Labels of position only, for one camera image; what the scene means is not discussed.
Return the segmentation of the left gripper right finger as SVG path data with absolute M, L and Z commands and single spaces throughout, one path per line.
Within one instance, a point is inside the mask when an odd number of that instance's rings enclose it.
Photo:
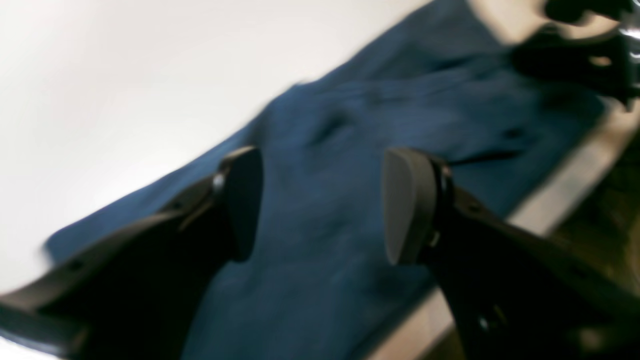
M 393 265 L 426 266 L 469 360 L 637 360 L 639 299 L 453 183 L 448 165 L 393 147 L 382 160 Z

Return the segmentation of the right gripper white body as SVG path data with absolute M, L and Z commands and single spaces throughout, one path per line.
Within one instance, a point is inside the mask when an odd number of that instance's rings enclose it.
M 631 109 L 639 98 L 639 2 L 547 0 L 549 19 L 512 48 L 510 61 L 522 75 L 580 84 Z M 617 26 L 589 38 L 567 38 L 558 23 L 578 25 L 593 13 Z

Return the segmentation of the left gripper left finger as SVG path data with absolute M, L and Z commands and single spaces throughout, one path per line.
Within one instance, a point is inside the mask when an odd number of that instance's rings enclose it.
M 178 360 L 210 281 L 249 259 L 264 167 L 258 148 L 157 212 L 106 235 L 1 296 L 1 336 L 63 360 Z

